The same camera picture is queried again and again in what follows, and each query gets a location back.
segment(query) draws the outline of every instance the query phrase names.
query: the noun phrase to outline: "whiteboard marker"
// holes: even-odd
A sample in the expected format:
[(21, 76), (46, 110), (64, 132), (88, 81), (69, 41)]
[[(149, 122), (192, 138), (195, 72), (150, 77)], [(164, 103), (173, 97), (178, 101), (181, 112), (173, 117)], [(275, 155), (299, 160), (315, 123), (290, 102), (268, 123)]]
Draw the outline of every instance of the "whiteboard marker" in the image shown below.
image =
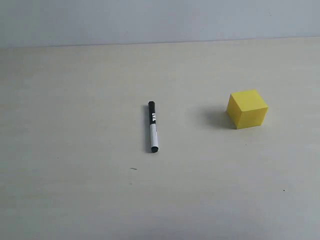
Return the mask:
[(150, 121), (150, 141), (151, 141), (151, 152), (156, 153), (159, 150), (158, 136), (156, 128), (156, 110), (155, 102), (149, 102), (149, 121)]

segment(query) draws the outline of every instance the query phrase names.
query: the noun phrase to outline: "tabletop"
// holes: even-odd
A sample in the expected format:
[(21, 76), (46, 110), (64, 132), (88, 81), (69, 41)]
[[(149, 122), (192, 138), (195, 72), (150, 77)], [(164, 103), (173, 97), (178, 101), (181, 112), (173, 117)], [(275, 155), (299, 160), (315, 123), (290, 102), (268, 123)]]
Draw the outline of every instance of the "tabletop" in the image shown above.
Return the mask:
[[(319, 53), (319, 37), (0, 49), (3, 239), (318, 240)], [(229, 96), (249, 89), (269, 110), (237, 130)]]

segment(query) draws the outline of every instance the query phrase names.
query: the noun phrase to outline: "marker barrel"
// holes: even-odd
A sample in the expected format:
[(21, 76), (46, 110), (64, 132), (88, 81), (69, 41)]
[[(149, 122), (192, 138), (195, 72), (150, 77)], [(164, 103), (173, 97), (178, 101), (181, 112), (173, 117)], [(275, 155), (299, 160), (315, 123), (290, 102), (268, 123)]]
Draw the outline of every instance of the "marker barrel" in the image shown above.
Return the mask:
[(156, 127), (156, 109), (155, 102), (149, 102), (149, 122), (150, 122), (150, 142), (151, 142), (151, 151), (156, 153), (159, 150), (158, 144), (158, 135)]

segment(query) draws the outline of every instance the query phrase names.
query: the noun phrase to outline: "marker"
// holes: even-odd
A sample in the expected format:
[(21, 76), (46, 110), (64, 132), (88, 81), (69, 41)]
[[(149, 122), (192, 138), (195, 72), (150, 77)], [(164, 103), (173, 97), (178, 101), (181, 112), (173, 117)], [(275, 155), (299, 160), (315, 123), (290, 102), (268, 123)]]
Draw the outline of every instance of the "marker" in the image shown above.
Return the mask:
[(149, 121), (150, 121), (150, 141), (151, 141), (151, 152), (156, 153), (159, 150), (158, 136), (156, 128), (156, 110), (155, 102), (149, 102)]

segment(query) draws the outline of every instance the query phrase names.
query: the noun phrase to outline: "yellow cube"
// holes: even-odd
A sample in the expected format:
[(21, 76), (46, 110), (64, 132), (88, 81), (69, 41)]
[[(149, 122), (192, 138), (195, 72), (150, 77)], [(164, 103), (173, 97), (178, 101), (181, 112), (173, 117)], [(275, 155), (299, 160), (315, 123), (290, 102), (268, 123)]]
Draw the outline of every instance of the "yellow cube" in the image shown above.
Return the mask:
[(257, 90), (231, 93), (226, 109), (236, 129), (260, 126), (265, 119), (268, 105)]

